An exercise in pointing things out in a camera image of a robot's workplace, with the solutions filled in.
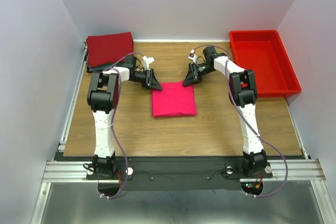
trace black mounting bracket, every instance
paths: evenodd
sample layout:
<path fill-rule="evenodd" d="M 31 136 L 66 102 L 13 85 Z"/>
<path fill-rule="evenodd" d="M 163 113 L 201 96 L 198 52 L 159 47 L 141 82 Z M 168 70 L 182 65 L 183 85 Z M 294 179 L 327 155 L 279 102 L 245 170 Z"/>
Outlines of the black mounting bracket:
<path fill-rule="evenodd" d="M 231 73 L 229 76 L 229 86 L 237 106 L 244 108 L 246 104 L 256 103 L 258 95 L 256 78 L 253 70 Z"/>
<path fill-rule="evenodd" d="M 87 102 L 93 112 L 105 111 L 108 114 L 112 109 L 117 107 L 119 97 L 118 75 L 112 73 L 108 76 L 102 72 L 93 72 L 89 84 Z"/>

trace screw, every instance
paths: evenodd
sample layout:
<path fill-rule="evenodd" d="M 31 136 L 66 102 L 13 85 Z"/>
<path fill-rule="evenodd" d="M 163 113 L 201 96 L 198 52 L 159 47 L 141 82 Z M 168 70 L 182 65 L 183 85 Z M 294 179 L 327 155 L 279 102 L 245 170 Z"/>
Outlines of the screw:
<path fill-rule="evenodd" d="M 226 173 L 231 175 L 233 173 L 233 168 L 231 166 L 226 167 Z"/>
<path fill-rule="evenodd" d="M 265 172 L 270 174 L 272 172 L 272 168 L 270 166 L 266 166 Z"/>

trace metal floor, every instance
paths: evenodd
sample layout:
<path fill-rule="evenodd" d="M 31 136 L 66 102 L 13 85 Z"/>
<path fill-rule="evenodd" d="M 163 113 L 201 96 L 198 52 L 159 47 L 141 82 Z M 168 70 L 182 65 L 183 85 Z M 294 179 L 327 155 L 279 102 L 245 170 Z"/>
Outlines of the metal floor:
<path fill-rule="evenodd" d="M 264 182 L 264 192 L 280 182 Z M 44 224 L 67 223 L 324 223 L 310 181 L 289 181 L 274 196 L 254 199 L 238 191 L 130 191 L 99 198 L 96 183 L 53 183 Z"/>

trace wire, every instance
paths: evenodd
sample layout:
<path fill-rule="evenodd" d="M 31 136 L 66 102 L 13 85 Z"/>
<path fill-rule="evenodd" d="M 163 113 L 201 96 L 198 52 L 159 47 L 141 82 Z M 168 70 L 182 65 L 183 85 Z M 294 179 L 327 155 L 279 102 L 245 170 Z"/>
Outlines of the wire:
<path fill-rule="evenodd" d="M 262 173 L 260 173 L 260 174 L 261 174 L 261 179 L 260 179 L 260 182 L 259 182 L 258 186 L 260 186 L 260 185 L 261 185 L 261 182 L 263 182 L 263 181 L 262 181 Z"/>
<path fill-rule="evenodd" d="M 230 52 L 228 52 L 225 48 L 222 48 L 222 47 L 219 47 L 219 46 L 215 46 L 215 45 L 201 45 L 201 46 L 198 46 L 196 48 L 194 48 L 194 51 L 196 51 L 196 49 L 200 48 L 200 47 L 216 47 L 218 49 L 221 49 L 223 51 L 225 51 L 227 54 L 228 54 L 228 59 L 227 61 L 225 62 L 225 80 L 226 80 L 226 84 L 227 84 L 227 88 L 229 90 L 229 95 L 230 95 L 230 98 L 231 98 L 231 101 L 233 102 L 233 105 L 235 106 L 235 109 L 236 111 L 238 112 L 239 116 L 241 117 L 241 119 L 243 119 L 243 121 L 247 124 L 247 126 L 252 130 L 252 132 L 260 139 L 260 141 L 262 141 L 263 143 L 267 144 L 268 146 L 272 147 L 277 153 L 279 153 L 279 155 L 281 156 L 284 164 L 285 164 L 285 168 L 286 168 L 286 174 L 285 174 L 285 178 L 282 182 L 282 184 L 274 191 L 268 193 L 268 194 L 264 194 L 264 195 L 252 195 L 252 194 L 247 194 L 247 195 L 250 195 L 252 197 L 257 197 L 257 198 L 265 198 L 265 197 L 268 197 L 268 196 L 271 196 L 273 194 L 276 194 L 278 191 L 280 191 L 286 184 L 286 181 L 287 181 L 287 178 L 288 178 L 288 164 L 287 164 L 287 161 L 284 157 L 284 155 L 281 153 L 281 151 L 275 147 L 274 145 L 272 145 L 271 143 L 267 142 L 266 140 L 264 140 L 260 134 L 258 134 L 258 132 L 252 127 L 252 125 L 250 125 L 250 123 L 246 120 L 246 118 L 244 117 L 244 115 L 239 111 L 238 109 L 238 106 L 235 102 L 235 100 L 233 99 L 233 95 L 232 95 L 232 92 L 231 92 L 231 89 L 230 89 L 230 85 L 229 85 L 229 81 L 228 81 L 228 69 L 227 69 L 227 64 L 229 62 L 229 59 L 231 59 L 232 55 Z"/>
<path fill-rule="evenodd" d="M 199 58 L 203 59 L 203 61 L 205 62 L 205 59 L 202 56 L 197 56 L 197 58 L 196 58 L 196 64 L 198 64 L 198 59 Z"/>
<path fill-rule="evenodd" d="M 137 69 L 141 65 L 141 61 L 138 58 L 136 60 L 139 62 L 139 65 L 137 65 L 135 69 Z"/>
<path fill-rule="evenodd" d="M 109 69 L 112 69 L 118 62 L 120 62 L 123 58 L 121 58 L 120 60 L 118 60 L 116 63 L 114 63 L 113 65 L 111 65 L 109 67 Z M 118 76 L 119 76 L 119 95 L 118 95 L 118 100 L 120 99 L 120 95 L 121 95 L 121 77 L 120 77 L 120 72 L 117 68 L 114 68 L 114 70 L 117 72 Z M 126 166 L 126 172 L 125 172 L 125 180 L 124 180 L 124 183 L 122 183 L 122 185 L 119 187 L 119 190 L 118 192 L 113 195 L 113 196 L 106 196 L 105 194 L 101 194 L 100 192 L 98 192 L 100 194 L 100 197 L 102 198 L 105 198 L 105 199 L 115 199 L 117 198 L 121 193 L 122 191 L 124 190 L 126 184 L 127 184 L 127 180 L 128 180 L 128 158 L 126 156 L 126 152 L 125 150 L 122 148 L 120 142 L 118 141 L 118 138 L 117 138 L 117 135 L 116 135 L 116 132 L 114 131 L 114 126 L 113 126 L 113 121 L 114 121 L 114 116 L 115 116 L 115 113 L 117 111 L 117 108 L 118 108 L 118 105 L 117 107 L 114 109 L 114 112 L 113 112 L 113 115 L 112 115 L 112 120 L 111 120 L 111 131 L 112 131 L 112 134 L 113 134 L 113 137 L 117 143 L 117 145 L 119 146 L 119 149 L 121 150 L 122 152 L 122 155 L 124 156 L 124 159 L 125 159 L 125 166 Z"/>
<path fill-rule="evenodd" d="M 89 170 L 90 172 L 93 172 L 93 173 L 94 173 L 94 171 L 95 171 L 93 168 L 89 167 L 89 164 L 88 164 L 88 163 L 84 163 L 84 164 L 83 164 L 83 167 L 84 167 L 85 170 Z"/>

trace red plastic tray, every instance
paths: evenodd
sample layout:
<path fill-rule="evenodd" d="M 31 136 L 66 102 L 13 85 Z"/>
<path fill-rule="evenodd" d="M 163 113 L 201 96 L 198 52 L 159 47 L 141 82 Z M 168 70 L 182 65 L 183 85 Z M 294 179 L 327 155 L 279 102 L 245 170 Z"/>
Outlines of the red plastic tray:
<path fill-rule="evenodd" d="M 275 30 L 231 31 L 234 61 L 256 76 L 258 97 L 288 97 L 301 87 Z"/>

